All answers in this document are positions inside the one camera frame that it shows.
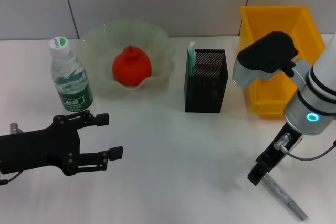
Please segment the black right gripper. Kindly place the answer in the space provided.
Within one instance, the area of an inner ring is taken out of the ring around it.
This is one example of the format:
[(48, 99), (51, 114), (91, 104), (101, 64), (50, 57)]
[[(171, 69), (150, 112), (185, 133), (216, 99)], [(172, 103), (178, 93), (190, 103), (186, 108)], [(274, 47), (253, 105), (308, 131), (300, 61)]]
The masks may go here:
[(256, 164), (247, 175), (247, 179), (253, 185), (257, 186), (262, 178), (284, 158), (285, 153), (281, 149), (275, 149), (274, 144), (285, 134), (289, 135), (289, 140), (287, 144), (281, 145), (288, 151), (292, 150), (303, 137), (301, 133), (294, 130), (288, 123), (285, 123), (270, 145), (258, 156)]

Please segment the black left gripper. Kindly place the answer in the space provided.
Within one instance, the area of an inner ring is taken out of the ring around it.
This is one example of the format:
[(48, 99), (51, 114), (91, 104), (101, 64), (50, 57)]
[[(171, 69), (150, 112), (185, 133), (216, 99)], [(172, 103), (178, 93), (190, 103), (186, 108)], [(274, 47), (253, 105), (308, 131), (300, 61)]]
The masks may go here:
[(1, 173), (10, 174), (44, 166), (55, 166), (66, 176), (106, 171), (109, 161), (123, 156), (123, 147), (80, 153), (77, 130), (109, 124), (109, 114), (93, 115), (89, 110), (56, 116), (42, 130), (1, 136)]

